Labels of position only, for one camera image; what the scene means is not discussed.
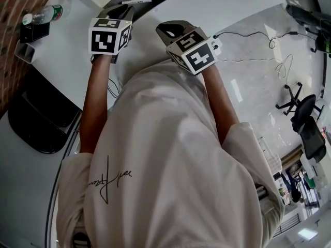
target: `table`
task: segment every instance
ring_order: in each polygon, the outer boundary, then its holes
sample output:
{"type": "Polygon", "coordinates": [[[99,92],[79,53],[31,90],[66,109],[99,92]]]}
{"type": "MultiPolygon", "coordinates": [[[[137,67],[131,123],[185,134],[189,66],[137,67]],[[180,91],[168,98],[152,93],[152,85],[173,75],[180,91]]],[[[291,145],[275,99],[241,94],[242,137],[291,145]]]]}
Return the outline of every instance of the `table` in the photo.
{"type": "MultiPolygon", "coordinates": [[[[133,24],[132,40],[123,49],[111,79],[125,83],[141,70],[169,58],[155,32],[168,20],[186,20],[200,26],[208,36],[266,8],[285,0],[166,0],[133,24]]],[[[48,4],[71,7],[69,17],[51,23],[50,35],[42,39],[43,55],[33,65],[60,92],[83,108],[91,71],[87,49],[88,26],[101,11],[91,0],[49,0],[48,4]]],[[[108,107],[115,99],[108,95],[108,107]]]]}

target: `black box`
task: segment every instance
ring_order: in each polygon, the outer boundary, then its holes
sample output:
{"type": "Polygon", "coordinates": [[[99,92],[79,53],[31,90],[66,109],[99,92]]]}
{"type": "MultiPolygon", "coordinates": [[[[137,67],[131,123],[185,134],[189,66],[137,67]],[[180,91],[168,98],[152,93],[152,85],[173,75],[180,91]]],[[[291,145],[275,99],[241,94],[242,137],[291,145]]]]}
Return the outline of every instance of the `black box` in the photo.
{"type": "Polygon", "coordinates": [[[33,42],[42,37],[49,35],[50,33],[50,23],[45,23],[41,25],[34,24],[21,24],[20,40],[21,43],[33,42]]]}

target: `office chair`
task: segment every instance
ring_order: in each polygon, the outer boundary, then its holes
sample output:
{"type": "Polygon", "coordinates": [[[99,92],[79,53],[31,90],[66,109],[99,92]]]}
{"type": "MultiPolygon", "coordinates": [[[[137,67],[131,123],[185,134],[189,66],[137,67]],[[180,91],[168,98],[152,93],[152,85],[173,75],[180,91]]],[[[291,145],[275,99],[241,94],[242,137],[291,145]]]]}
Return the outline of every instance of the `office chair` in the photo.
{"type": "Polygon", "coordinates": [[[285,85],[285,88],[290,92],[291,101],[282,106],[276,105],[276,108],[282,109],[289,107],[287,112],[284,112],[285,115],[288,115],[289,112],[294,112],[294,116],[291,118],[292,128],[302,139],[307,159],[310,160],[311,158],[315,158],[316,163],[318,163],[326,155],[325,139],[322,136],[314,118],[310,115],[314,109],[317,109],[321,114],[323,107],[318,108],[315,106],[315,95],[309,95],[303,98],[302,101],[298,100],[302,84],[298,83],[298,85],[300,88],[295,97],[293,96],[289,86],[285,85]]]}

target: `brick wall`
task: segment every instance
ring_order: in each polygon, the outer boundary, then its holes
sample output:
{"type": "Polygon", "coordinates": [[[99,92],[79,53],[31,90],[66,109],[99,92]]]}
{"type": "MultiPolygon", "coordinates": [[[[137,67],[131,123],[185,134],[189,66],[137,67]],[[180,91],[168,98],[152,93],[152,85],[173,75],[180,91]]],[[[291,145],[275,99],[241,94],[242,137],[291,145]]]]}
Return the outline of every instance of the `brick wall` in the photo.
{"type": "Polygon", "coordinates": [[[47,1],[0,0],[0,118],[31,67],[14,55],[22,18],[26,12],[44,6],[47,1]]]}

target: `gray floor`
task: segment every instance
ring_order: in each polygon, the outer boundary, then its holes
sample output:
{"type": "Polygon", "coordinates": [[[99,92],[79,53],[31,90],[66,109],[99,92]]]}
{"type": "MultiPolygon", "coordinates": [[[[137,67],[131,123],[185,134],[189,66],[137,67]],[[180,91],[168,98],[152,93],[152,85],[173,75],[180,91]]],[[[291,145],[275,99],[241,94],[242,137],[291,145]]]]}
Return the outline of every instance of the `gray floor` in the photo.
{"type": "MultiPolygon", "coordinates": [[[[305,9],[313,9],[312,0],[288,0],[305,9]]],[[[283,9],[281,5],[266,9],[229,26],[224,31],[250,34],[256,31],[266,33],[270,38],[288,31],[307,34],[283,9]]],[[[268,39],[261,34],[248,38],[224,34],[220,37],[222,47],[219,60],[272,59],[284,60],[293,55],[293,63],[287,83],[300,81],[304,91],[300,99],[310,94],[319,96],[322,89],[323,54],[312,53],[314,41],[301,36],[286,35],[276,39],[274,49],[268,47],[268,39]]],[[[291,58],[285,63],[288,71],[291,58]]],[[[280,61],[250,61],[243,63],[218,62],[217,67],[225,83],[230,99],[241,121],[249,121],[257,137],[263,136],[273,153],[285,156],[300,144],[300,137],[292,130],[291,115],[285,116],[275,104],[288,102],[289,94],[284,89],[285,70],[276,71],[280,61]]],[[[298,86],[291,87],[296,92],[298,86]]]]}

